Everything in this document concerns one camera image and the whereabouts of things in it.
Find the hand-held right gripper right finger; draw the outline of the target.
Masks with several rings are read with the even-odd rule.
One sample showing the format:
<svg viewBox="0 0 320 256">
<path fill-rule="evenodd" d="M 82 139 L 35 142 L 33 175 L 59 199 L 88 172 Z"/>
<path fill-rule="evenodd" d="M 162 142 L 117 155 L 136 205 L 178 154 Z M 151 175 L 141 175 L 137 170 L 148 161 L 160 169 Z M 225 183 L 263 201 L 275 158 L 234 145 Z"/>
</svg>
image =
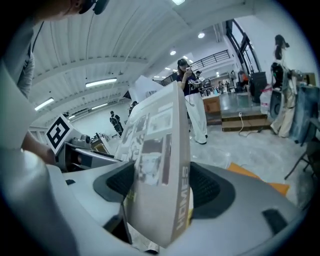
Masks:
<svg viewBox="0 0 320 256">
<path fill-rule="evenodd" d="M 177 251 L 276 251 L 301 222 L 301 210 L 268 183 L 192 162 L 193 212 Z"/>
</svg>

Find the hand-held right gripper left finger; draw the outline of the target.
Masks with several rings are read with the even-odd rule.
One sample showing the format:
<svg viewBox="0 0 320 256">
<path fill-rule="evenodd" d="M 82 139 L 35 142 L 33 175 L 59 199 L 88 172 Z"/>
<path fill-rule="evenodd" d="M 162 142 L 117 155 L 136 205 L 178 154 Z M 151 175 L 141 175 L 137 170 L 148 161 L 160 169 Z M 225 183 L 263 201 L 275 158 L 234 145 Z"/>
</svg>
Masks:
<svg viewBox="0 0 320 256">
<path fill-rule="evenodd" d="M 91 217 L 119 240 L 132 244 L 125 213 L 125 198 L 134 183 L 131 162 L 64 173 L 68 187 Z"/>
</svg>

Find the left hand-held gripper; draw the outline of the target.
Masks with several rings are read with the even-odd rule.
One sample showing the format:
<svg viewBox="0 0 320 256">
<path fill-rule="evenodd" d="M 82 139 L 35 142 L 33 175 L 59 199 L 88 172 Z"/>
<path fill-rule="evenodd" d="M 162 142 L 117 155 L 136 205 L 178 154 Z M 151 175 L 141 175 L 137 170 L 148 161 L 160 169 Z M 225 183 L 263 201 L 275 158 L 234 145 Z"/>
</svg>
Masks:
<svg viewBox="0 0 320 256">
<path fill-rule="evenodd" d="M 55 165 L 62 172 L 83 171 L 119 163 L 107 153 L 90 150 L 91 138 L 82 134 L 64 115 L 59 115 L 46 132 Z"/>
</svg>

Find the printed booklet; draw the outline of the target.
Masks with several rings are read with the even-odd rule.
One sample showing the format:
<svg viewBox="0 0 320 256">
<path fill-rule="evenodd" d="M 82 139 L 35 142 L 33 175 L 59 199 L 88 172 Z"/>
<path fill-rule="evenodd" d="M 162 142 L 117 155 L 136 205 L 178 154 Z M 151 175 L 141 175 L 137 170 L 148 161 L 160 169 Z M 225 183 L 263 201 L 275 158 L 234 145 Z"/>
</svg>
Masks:
<svg viewBox="0 0 320 256">
<path fill-rule="evenodd" d="M 128 223 L 166 248 L 187 228 L 190 202 L 190 138 L 184 93 L 163 87 L 135 106 L 115 157 L 134 162 L 125 201 Z"/>
</svg>

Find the person's left forearm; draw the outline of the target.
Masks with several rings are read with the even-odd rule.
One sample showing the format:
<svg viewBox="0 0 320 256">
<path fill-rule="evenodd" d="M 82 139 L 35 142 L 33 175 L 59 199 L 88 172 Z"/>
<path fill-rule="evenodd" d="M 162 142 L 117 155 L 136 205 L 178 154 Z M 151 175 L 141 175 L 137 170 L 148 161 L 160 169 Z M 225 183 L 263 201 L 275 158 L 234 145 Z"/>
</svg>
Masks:
<svg viewBox="0 0 320 256">
<path fill-rule="evenodd" d="M 23 139 L 21 148 L 40 157 L 46 164 L 55 165 L 55 154 L 52 149 L 40 143 L 30 131 L 28 131 Z"/>
</svg>

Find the long ceiling light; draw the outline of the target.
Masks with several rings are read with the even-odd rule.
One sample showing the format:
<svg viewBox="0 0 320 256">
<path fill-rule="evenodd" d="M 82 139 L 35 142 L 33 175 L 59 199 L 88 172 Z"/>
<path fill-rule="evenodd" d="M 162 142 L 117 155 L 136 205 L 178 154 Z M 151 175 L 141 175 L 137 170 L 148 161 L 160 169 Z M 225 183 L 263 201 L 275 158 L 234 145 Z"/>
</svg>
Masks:
<svg viewBox="0 0 320 256">
<path fill-rule="evenodd" d="M 47 99 L 46 101 L 44 101 L 43 103 L 41 103 L 40 105 L 38 105 L 37 107 L 34 108 L 35 111 L 39 111 L 41 109 L 43 109 L 44 107 L 46 107 L 47 105 L 50 105 L 51 103 L 53 103 L 55 100 L 53 97 L 50 97 L 49 99 Z"/>
<path fill-rule="evenodd" d="M 116 81 L 117 81 L 117 78 L 102 79 L 102 80 L 87 82 L 85 84 L 85 87 L 90 88 L 90 87 L 95 87 L 95 86 L 101 86 L 101 85 L 105 85 L 105 84 L 114 83 Z"/>
</svg>

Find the black folding chair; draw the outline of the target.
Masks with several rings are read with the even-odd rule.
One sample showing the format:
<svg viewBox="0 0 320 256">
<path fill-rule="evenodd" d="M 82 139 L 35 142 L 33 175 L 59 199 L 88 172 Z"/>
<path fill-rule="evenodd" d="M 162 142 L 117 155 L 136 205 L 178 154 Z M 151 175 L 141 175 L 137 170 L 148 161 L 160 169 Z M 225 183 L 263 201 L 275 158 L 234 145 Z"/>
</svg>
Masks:
<svg viewBox="0 0 320 256">
<path fill-rule="evenodd" d="M 290 172 L 284 177 L 285 180 L 295 171 L 298 164 L 304 161 L 306 166 L 302 170 L 306 171 L 307 167 L 311 167 L 312 174 L 311 177 L 317 176 L 320 173 L 320 140 L 314 138 L 312 141 L 309 141 L 306 146 L 305 152 L 298 158 L 296 163 Z"/>
</svg>

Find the small wooden cabinet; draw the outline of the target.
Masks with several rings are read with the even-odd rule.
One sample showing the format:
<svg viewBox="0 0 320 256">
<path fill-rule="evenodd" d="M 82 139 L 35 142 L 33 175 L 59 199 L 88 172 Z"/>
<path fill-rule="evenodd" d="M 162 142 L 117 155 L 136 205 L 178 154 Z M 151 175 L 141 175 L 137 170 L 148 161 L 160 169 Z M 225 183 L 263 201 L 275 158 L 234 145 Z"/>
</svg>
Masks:
<svg viewBox="0 0 320 256">
<path fill-rule="evenodd" d="M 207 125 L 221 125 L 222 112 L 219 96 L 217 95 L 213 97 L 204 97 L 203 104 Z"/>
</svg>

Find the person's grey shirt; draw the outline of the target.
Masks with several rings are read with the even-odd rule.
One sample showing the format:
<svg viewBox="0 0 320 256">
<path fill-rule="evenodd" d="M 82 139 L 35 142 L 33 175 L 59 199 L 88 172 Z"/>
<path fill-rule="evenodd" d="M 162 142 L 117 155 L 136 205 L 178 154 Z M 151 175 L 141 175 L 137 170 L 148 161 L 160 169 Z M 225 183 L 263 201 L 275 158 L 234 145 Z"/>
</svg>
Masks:
<svg viewBox="0 0 320 256">
<path fill-rule="evenodd" d="M 33 34 L 34 21 L 27 19 L 18 33 L 19 60 L 17 70 L 19 75 L 17 87 L 26 98 L 29 97 L 32 88 L 35 69 L 35 57 L 31 48 Z"/>
</svg>

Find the white plastic bag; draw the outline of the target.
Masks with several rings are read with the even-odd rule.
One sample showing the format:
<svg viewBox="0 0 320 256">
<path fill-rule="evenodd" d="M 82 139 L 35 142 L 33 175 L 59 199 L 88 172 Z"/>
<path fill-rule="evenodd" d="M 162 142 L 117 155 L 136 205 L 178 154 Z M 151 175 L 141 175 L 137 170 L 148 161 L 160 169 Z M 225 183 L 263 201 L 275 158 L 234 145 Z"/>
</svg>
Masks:
<svg viewBox="0 0 320 256">
<path fill-rule="evenodd" d="M 260 112 L 262 114 L 267 115 L 270 110 L 272 91 L 273 89 L 271 86 L 266 86 L 261 92 L 259 100 L 260 100 Z"/>
</svg>

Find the blue draped cloth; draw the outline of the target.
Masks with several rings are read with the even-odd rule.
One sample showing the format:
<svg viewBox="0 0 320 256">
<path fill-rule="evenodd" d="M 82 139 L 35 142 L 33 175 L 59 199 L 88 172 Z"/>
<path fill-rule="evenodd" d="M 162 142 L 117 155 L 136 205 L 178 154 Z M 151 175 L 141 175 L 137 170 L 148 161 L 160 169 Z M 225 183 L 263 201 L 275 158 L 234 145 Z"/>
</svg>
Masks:
<svg viewBox="0 0 320 256">
<path fill-rule="evenodd" d="M 296 143 L 310 142 L 316 135 L 311 118 L 318 118 L 320 89 L 316 86 L 301 85 L 297 88 L 295 113 L 290 129 L 290 138 Z"/>
</svg>

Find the black balcony railing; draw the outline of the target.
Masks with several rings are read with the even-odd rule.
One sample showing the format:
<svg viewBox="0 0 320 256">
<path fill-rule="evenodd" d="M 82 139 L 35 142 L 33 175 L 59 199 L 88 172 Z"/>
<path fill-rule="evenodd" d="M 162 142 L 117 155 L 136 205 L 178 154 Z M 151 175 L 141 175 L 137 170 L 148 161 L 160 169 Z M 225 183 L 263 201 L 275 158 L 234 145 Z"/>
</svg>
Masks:
<svg viewBox="0 0 320 256">
<path fill-rule="evenodd" d="M 211 68 L 216 64 L 220 64 L 224 61 L 229 61 L 231 57 L 232 56 L 229 54 L 228 50 L 223 50 L 218 53 L 209 55 L 205 58 L 202 58 L 196 62 L 190 63 L 189 65 L 194 73 L 196 73 L 196 71 L 198 70 L 200 70 L 201 72 L 204 72 L 206 68 Z M 154 79 L 154 81 L 162 86 L 167 86 L 171 82 L 176 81 L 177 75 L 178 75 L 178 71 L 174 71 L 169 76 L 162 77 L 161 79 Z"/>
</svg>

